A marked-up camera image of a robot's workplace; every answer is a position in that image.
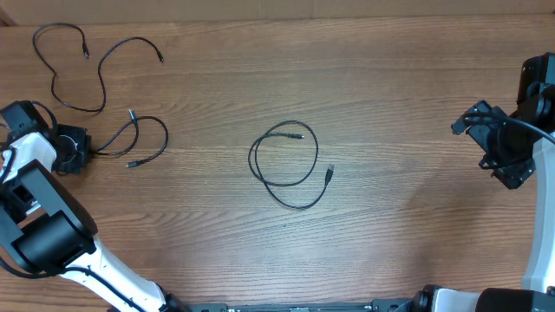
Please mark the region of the black cable silver plugs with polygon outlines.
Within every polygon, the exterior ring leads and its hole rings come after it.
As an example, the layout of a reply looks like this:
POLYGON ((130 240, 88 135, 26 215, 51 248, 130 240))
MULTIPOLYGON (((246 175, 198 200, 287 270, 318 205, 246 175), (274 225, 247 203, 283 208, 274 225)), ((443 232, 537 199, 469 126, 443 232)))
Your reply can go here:
POLYGON ((132 167, 137 167, 137 166, 141 166, 144 165, 156 158, 158 158, 159 156, 161 156, 161 154, 163 152, 165 152, 168 142, 169 142, 169 131, 167 129, 166 124, 159 118, 154 117, 154 116, 137 116, 134 112, 133 109, 129 109, 128 110, 128 114, 129 114, 129 121, 127 123, 125 123, 107 142, 105 142, 103 145, 96 147, 96 148, 92 148, 90 150, 90 153, 93 155, 99 155, 99 156, 110 156, 110 157, 120 157, 122 155, 125 155, 129 152, 131 152, 135 145, 138 142, 139 136, 140 136, 140 127, 139 127, 139 122, 141 120, 153 120, 155 122, 157 122, 163 129, 164 131, 164 141, 162 146, 160 147, 160 149, 152 154, 151 156, 148 156, 144 159, 139 159, 139 160, 135 160, 135 161, 131 161, 126 163, 126 168, 132 168, 132 167), (116 151, 116 152, 105 152, 105 149, 107 147, 109 147, 120 135, 121 133, 126 130, 128 127, 133 126, 135 129, 135 135, 134 135, 134 140, 130 143, 129 146, 125 147, 124 149, 120 150, 120 151, 116 151))

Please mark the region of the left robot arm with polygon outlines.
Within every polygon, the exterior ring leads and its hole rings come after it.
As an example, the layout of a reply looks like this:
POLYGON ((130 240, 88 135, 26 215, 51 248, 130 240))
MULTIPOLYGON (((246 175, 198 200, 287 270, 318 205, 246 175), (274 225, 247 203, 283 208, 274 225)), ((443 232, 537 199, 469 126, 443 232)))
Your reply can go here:
POLYGON ((56 179, 90 159, 86 129, 45 120, 37 101, 2 108, 1 246, 14 276, 60 276, 109 302, 113 311, 185 311, 186 305, 129 269, 102 243, 95 221, 56 179))

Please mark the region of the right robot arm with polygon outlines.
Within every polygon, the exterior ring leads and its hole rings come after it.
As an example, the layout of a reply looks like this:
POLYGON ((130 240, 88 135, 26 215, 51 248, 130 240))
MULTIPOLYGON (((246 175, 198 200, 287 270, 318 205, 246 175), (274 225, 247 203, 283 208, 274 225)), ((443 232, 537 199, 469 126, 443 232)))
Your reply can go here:
POLYGON ((479 101, 451 126, 483 150, 479 163, 507 189, 537 180, 532 247, 517 289, 487 288, 479 293, 427 285, 411 299, 378 305, 377 311, 554 312, 554 55, 523 62, 515 110, 479 101))

